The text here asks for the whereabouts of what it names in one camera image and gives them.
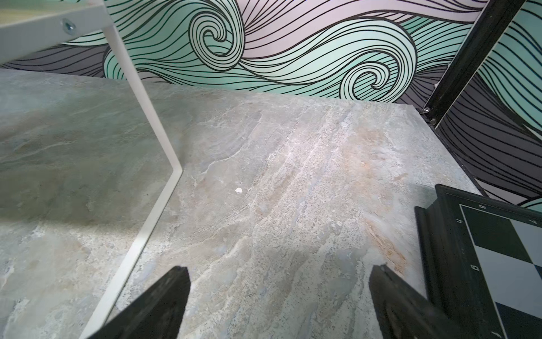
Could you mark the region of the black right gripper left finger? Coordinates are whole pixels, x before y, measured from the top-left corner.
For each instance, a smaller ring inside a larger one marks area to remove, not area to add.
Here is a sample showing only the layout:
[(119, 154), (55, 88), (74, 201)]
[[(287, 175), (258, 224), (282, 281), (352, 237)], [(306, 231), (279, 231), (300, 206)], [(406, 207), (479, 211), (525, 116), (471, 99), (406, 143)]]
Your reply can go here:
[(90, 339), (176, 339), (190, 289), (188, 268), (175, 266)]

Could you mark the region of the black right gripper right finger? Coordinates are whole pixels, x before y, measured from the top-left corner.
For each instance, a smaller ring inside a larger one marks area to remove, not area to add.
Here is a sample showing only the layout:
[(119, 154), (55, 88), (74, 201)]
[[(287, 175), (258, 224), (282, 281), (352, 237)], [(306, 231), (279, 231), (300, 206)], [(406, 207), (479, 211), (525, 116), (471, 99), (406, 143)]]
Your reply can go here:
[(384, 338), (465, 338), (466, 333), (386, 265), (374, 266), (369, 289)]

